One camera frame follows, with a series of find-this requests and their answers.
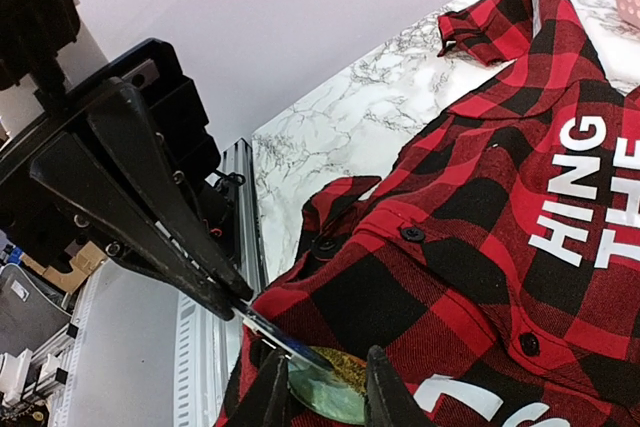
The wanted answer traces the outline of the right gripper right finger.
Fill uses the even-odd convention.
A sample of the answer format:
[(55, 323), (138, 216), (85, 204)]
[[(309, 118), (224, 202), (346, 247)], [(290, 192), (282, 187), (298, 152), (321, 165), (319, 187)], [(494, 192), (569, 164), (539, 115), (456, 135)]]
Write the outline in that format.
[(372, 346), (367, 354), (364, 417), (366, 426), (436, 427), (379, 346)]

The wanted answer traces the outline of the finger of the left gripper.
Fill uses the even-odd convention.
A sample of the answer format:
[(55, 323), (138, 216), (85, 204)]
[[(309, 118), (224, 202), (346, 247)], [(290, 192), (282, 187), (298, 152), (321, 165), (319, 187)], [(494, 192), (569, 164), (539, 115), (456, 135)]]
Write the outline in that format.
[(227, 297), (249, 299), (253, 291), (184, 200), (138, 90), (123, 82), (108, 87), (88, 109), (87, 120), (109, 157), (184, 249), (196, 271), (219, 285)]
[(234, 318), (224, 290), (196, 271), (84, 144), (61, 134), (31, 161), (30, 177), (66, 207), (148, 262), (156, 276), (224, 321)]

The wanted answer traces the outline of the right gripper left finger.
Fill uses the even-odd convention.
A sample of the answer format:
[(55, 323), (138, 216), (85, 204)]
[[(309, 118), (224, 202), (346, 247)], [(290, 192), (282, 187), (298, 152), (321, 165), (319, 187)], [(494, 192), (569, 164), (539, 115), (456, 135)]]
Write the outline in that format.
[(239, 426), (291, 425), (288, 360), (275, 350), (269, 354), (257, 379), (238, 408)]

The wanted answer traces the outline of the blue round badge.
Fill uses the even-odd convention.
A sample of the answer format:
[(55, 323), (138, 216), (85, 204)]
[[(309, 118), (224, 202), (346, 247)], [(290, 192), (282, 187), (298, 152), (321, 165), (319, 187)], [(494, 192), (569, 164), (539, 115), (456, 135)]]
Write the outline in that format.
[(245, 301), (233, 298), (230, 303), (248, 328), (259, 335), (269, 346), (283, 350), (286, 358), (294, 366), (313, 368), (327, 373), (334, 370), (333, 365), (325, 357), (315, 352), (310, 346), (284, 333)]

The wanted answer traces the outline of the red black plaid shirt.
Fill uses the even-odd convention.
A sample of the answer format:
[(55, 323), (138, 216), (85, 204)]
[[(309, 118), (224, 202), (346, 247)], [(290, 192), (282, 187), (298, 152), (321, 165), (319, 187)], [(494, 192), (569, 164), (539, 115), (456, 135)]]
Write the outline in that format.
[(438, 426), (635, 426), (639, 95), (570, 0), (480, 0), (438, 27), (502, 71), (388, 176), (312, 196), (255, 309), (310, 346), (382, 348)]

